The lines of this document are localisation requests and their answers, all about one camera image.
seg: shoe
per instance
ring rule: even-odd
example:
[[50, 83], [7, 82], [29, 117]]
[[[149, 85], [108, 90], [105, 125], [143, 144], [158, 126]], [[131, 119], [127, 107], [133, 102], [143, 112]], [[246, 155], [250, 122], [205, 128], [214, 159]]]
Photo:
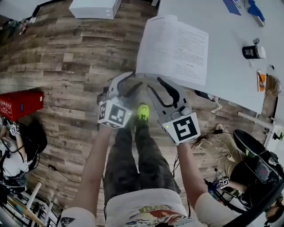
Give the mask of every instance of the shoe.
[[141, 103], [137, 109], [138, 120], [143, 119], [148, 122], [149, 114], [149, 107], [145, 103]]

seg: table leg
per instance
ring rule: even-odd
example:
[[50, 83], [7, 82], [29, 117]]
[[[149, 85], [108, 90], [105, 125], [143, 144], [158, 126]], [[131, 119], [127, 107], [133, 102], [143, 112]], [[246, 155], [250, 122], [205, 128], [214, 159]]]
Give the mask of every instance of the table leg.
[[153, 0], [152, 6], [156, 6], [156, 5], [158, 4], [158, 1], [159, 1], [159, 0]]

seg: leg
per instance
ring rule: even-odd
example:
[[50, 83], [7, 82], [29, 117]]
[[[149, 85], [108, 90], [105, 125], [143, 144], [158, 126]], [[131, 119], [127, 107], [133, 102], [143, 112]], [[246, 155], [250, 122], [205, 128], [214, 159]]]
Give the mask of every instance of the leg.
[[217, 141], [213, 145], [210, 141], [202, 139], [196, 148], [210, 156], [228, 177], [231, 176], [233, 169], [238, 164], [238, 162], [233, 162], [226, 157], [226, 155], [229, 154], [229, 151], [225, 144], [221, 141]]
[[132, 135], [128, 128], [119, 129], [110, 149], [104, 178], [105, 205], [118, 195], [140, 190], [138, 172], [132, 156]]
[[171, 174], [169, 164], [150, 137], [146, 120], [136, 122], [135, 142], [139, 154], [141, 188], [166, 188], [180, 194], [181, 190]]
[[230, 156], [235, 160], [235, 162], [240, 163], [242, 159], [245, 158], [245, 154], [239, 151], [234, 139], [221, 124], [218, 124], [216, 129], [221, 129], [223, 132], [225, 132], [218, 136], [218, 140], [222, 141], [226, 145], [230, 152]]

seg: forearm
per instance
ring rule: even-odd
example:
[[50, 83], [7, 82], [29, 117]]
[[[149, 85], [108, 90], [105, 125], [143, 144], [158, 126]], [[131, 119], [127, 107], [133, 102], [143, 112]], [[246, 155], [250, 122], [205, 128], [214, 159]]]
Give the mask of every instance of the forearm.
[[248, 187], [244, 186], [243, 184], [239, 184], [231, 180], [229, 180], [229, 187], [234, 188], [242, 193], [245, 193], [245, 191], [248, 189]]
[[0, 139], [2, 139], [4, 136], [6, 136], [6, 132], [7, 132], [7, 129], [6, 129], [6, 128], [1, 128], [1, 131], [0, 131]]
[[23, 159], [25, 159], [27, 154], [26, 154], [26, 151], [25, 151], [25, 148], [24, 148], [24, 143], [23, 143], [23, 140], [22, 140], [22, 137], [21, 137], [20, 134], [18, 134], [16, 136], [16, 140], [17, 140], [17, 147], [18, 147], [18, 149], [21, 148], [19, 150], [19, 152], [21, 153]]
[[197, 199], [208, 192], [204, 179], [195, 163], [189, 143], [177, 146], [182, 181], [190, 205], [194, 208]]
[[95, 216], [111, 133], [111, 128], [101, 126], [85, 163], [78, 192], [71, 203], [71, 207], [87, 209]]

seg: black mug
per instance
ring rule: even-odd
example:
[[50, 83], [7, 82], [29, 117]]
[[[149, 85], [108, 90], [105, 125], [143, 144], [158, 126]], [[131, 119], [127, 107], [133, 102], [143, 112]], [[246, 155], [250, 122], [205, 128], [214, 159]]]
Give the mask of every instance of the black mug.
[[243, 55], [246, 59], [264, 59], [266, 58], [266, 53], [264, 47], [259, 46], [248, 46], [243, 47]]

